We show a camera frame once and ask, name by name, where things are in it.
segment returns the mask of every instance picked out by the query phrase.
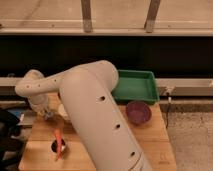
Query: wooden board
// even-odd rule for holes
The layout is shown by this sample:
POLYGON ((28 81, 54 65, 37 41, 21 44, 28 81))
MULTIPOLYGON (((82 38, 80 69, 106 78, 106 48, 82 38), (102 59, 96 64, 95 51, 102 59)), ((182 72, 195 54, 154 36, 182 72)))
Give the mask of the wooden board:
MULTIPOLYGON (((59 104, 58 99, 50 102, 50 106, 55 109, 59 104)), ((119 106, 119 108, 126 118, 125 106, 119 106)), ((150 160, 153 169, 155 171, 175 171, 176 163, 159 105, 155 104, 150 108, 152 118, 148 123, 134 126, 127 118, 126 121, 150 160)), ((49 121, 44 121, 41 116, 37 117, 19 169, 20 171, 96 170, 71 123, 60 115, 55 115, 49 121), (68 152, 58 162, 54 161, 55 153, 50 148, 54 140, 53 130, 56 127, 63 130, 63 138, 68 146, 68 152)))

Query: black wall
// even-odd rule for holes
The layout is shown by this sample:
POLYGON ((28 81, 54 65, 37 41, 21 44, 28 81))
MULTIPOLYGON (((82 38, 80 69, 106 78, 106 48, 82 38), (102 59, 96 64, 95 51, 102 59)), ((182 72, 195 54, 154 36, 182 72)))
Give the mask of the black wall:
POLYGON ((106 59, 156 77, 213 77, 213 37, 0 36, 0 76, 50 75, 106 59))

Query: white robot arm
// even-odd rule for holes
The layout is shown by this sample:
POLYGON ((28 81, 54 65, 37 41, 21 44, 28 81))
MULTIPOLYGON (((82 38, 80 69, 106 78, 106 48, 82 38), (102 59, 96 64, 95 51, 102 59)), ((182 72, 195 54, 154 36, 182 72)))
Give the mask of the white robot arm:
POLYGON ((29 98, 33 109, 45 107, 44 93, 59 91, 65 111, 99 171, 152 171, 111 91, 118 82, 107 61, 79 65, 44 78, 29 71, 16 93, 29 98))

